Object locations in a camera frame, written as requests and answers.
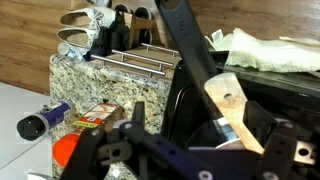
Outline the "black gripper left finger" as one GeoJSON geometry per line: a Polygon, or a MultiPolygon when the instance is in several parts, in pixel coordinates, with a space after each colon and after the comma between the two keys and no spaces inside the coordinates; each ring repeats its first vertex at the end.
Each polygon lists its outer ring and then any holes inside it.
{"type": "Polygon", "coordinates": [[[61,180],[103,180],[110,166],[123,163],[138,180],[214,180],[210,167],[160,135],[144,129],[145,104],[111,131],[86,129],[63,170],[61,180]]]}

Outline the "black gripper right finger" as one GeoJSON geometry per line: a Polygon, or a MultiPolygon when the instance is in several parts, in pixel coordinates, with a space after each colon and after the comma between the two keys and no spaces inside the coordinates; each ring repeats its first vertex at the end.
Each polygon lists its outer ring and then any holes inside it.
{"type": "Polygon", "coordinates": [[[255,101],[246,103],[243,122],[263,148],[258,180],[320,180],[318,132],[276,118],[255,101]]]}

